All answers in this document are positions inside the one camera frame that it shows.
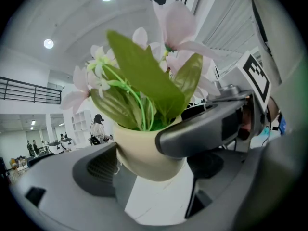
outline green stem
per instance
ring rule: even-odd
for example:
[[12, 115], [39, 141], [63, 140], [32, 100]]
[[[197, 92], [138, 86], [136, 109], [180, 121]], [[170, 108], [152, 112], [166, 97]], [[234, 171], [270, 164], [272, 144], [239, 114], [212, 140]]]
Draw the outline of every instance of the green stem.
[[161, 63], [162, 61], [164, 61], [164, 60], [166, 59], [166, 56], [168, 56], [168, 54], [169, 54], [169, 51], [165, 51], [165, 52], [164, 52], [164, 55], [163, 55], [162, 59], [160, 59], [159, 63]]
[[146, 97], [147, 98], [147, 100], [149, 101], [149, 104], [150, 104], [150, 109], [151, 109], [151, 123], [150, 123], [150, 127], [149, 127], [149, 129], [148, 129], [148, 131], [151, 131], [151, 128], [152, 128], [152, 126], [153, 126], [153, 122], [154, 122], [154, 109], [153, 109], [153, 104], [152, 104], [152, 102], [151, 102], [151, 100], [148, 98], [148, 97]]
[[117, 75], [110, 67], [108, 67], [107, 65], [105, 65], [105, 67], [115, 76], [117, 77], [117, 79], [119, 81], [121, 81], [121, 83], [126, 86], [126, 88], [133, 94], [133, 96], [135, 97], [135, 99], [137, 100], [137, 102], [140, 105], [141, 108], [141, 112], [142, 112], [142, 121], [143, 121], [143, 131], [146, 131], [146, 124], [145, 124], [145, 112], [144, 112], [144, 108], [143, 105], [141, 103], [140, 98], [138, 97], [138, 95], [133, 91], [133, 89], [127, 84], [125, 83], [124, 80], [121, 79], [121, 77], [119, 75]]

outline white flower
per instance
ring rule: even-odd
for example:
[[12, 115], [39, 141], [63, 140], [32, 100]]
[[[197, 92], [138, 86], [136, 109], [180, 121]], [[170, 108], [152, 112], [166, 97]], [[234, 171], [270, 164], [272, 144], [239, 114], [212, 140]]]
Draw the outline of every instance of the white flower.
[[167, 7], [153, 1], [163, 41], [168, 51], [192, 51], [211, 59], [220, 59], [216, 53], [205, 45], [189, 39], [195, 35], [197, 22], [194, 15], [181, 2], [174, 2]]
[[115, 55], [112, 49], [107, 51], [107, 54], [105, 54], [102, 47], [99, 47], [97, 45], [92, 45], [90, 51], [94, 60], [88, 61], [88, 66], [87, 66], [88, 72], [95, 69], [95, 75], [97, 77], [101, 77], [103, 73], [104, 64], [110, 64], [116, 66]]
[[73, 75], [74, 85], [81, 91], [73, 91], [66, 95], [60, 105], [63, 110], [68, 110], [73, 107], [73, 113], [76, 114], [77, 110], [85, 99], [90, 96], [90, 90], [87, 84], [86, 68], [82, 70], [76, 66]]
[[[138, 44], [144, 50], [148, 47], [148, 35], [143, 27], [139, 27], [133, 34], [133, 42]], [[154, 42], [149, 44], [151, 50], [154, 51], [160, 46], [160, 43]]]
[[104, 98], [103, 90], [108, 90], [110, 88], [107, 80], [103, 77], [97, 78], [93, 71], [88, 72], [88, 83], [92, 88], [98, 89], [98, 94], [101, 98]]
[[[193, 52], [191, 51], [180, 51], [178, 53], [178, 57], [167, 56], [166, 61], [167, 61], [168, 67], [171, 70], [171, 73], [176, 75], [177, 72], [187, 62], [187, 60], [192, 56], [192, 54]], [[207, 74], [208, 69], [210, 68], [210, 65], [211, 65], [211, 59], [204, 56], [200, 80], [199, 80], [197, 89], [194, 93], [194, 95], [198, 98], [206, 98], [208, 93], [215, 95], [215, 96], [220, 95], [220, 92], [218, 88], [214, 85], [214, 83], [208, 80], [204, 76]]]
[[[135, 30], [132, 40], [144, 50], [150, 45], [152, 52], [160, 46], [160, 43], [158, 42], [150, 43], [148, 45], [148, 35], [143, 27], [139, 27]], [[166, 61], [160, 62], [159, 66], [164, 72], [168, 69]]]

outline gray surface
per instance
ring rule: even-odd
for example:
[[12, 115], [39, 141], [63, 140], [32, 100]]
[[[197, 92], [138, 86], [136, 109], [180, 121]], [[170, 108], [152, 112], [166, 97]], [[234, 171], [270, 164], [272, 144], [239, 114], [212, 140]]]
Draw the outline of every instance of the gray surface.
[[[12, 189], [27, 215], [46, 230], [143, 230], [115, 198], [93, 196], [72, 177], [76, 161], [106, 145], [54, 155], [35, 164]], [[32, 186], [46, 189], [38, 209], [23, 197]]]
[[251, 150], [239, 173], [213, 203], [182, 223], [180, 227], [172, 227], [168, 231], [231, 230], [236, 213], [253, 182], [261, 152], [262, 148]]
[[117, 166], [120, 168], [120, 171], [114, 175], [115, 196], [119, 205], [125, 209], [137, 175], [130, 172], [124, 165], [121, 166], [119, 162]]
[[198, 179], [197, 184], [200, 189], [214, 201], [218, 198], [226, 187], [234, 180], [241, 167], [242, 161], [246, 158], [247, 154], [238, 153], [228, 150], [221, 150], [214, 152], [224, 160], [222, 170], [209, 179]]
[[[237, 137], [239, 124], [234, 122], [228, 124], [228, 128], [224, 128], [224, 119], [230, 115], [237, 117], [236, 110], [244, 104], [245, 99], [217, 102], [204, 113], [168, 127], [157, 134], [157, 149], [167, 156], [184, 158], [230, 142]], [[235, 132], [228, 138], [223, 138], [223, 129], [233, 129]]]

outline black railing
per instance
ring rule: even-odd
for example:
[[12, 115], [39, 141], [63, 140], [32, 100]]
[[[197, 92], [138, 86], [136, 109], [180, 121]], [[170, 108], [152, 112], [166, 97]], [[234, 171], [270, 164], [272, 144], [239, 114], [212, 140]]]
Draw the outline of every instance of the black railing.
[[0, 77], [0, 100], [60, 104], [61, 95], [61, 90]]

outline cream flower pot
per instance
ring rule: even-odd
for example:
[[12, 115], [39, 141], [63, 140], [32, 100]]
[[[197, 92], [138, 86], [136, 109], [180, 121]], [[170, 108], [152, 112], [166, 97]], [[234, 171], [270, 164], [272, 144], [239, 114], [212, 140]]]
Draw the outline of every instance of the cream flower pot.
[[[179, 122], [180, 116], [170, 126]], [[155, 137], [161, 130], [134, 131], [115, 124], [114, 138], [118, 144], [119, 161], [134, 174], [148, 180], [165, 181], [174, 177], [181, 169], [184, 159], [172, 159], [157, 150]]]

